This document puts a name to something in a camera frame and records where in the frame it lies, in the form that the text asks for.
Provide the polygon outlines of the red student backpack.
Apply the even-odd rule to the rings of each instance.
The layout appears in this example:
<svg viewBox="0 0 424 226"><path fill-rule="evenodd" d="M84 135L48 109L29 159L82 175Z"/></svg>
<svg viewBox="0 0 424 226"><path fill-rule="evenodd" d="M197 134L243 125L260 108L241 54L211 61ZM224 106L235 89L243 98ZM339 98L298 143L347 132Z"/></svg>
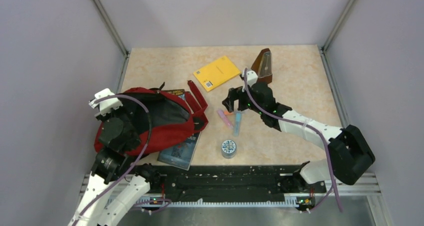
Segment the red student backpack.
<svg viewBox="0 0 424 226"><path fill-rule="evenodd" d="M136 157L156 153L205 129L209 122L205 114L208 104L192 80L187 84L190 91L185 92L185 101L167 99L160 88L134 87L115 95L133 114L131 122L141 140L136 149L126 154ZM99 142L102 124L94 139L97 153L104 146Z"/></svg>

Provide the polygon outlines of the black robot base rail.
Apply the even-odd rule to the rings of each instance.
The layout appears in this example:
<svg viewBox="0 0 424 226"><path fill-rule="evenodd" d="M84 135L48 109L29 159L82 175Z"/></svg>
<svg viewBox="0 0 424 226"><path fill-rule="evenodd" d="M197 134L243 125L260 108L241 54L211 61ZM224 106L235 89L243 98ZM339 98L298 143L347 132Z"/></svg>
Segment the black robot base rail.
<svg viewBox="0 0 424 226"><path fill-rule="evenodd" d="M326 193L324 181L302 182L298 165L191 166L183 170L172 166L136 166L132 172L148 170L153 183L150 194L172 202L282 202L287 193Z"/></svg>

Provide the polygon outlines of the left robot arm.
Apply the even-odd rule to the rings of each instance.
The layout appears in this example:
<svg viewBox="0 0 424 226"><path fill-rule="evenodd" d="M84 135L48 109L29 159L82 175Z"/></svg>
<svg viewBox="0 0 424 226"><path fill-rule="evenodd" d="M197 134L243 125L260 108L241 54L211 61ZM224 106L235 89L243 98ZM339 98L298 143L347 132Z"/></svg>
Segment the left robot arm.
<svg viewBox="0 0 424 226"><path fill-rule="evenodd" d="M98 140L103 148L95 157L86 191L70 225L118 225L144 194L160 187L160 173L151 164L144 164L135 169L126 188L109 202L113 189L134 168L135 159L126 151L141 144L130 121L132 115L119 107L97 116L102 121Z"/></svg>

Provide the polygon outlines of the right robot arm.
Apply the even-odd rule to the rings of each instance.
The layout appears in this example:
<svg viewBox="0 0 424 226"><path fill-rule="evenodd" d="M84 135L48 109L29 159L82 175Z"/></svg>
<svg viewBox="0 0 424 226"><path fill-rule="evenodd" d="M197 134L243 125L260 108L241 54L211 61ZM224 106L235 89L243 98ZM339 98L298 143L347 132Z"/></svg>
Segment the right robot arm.
<svg viewBox="0 0 424 226"><path fill-rule="evenodd" d="M277 102L265 83L255 83L247 89L230 88L222 104L229 112L253 110L266 126L299 136L325 151L325 159L305 162L297 171L293 185L300 192L308 191L318 181L330 179L353 185L376 160L358 127L350 124L340 128L302 116Z"/></svg>

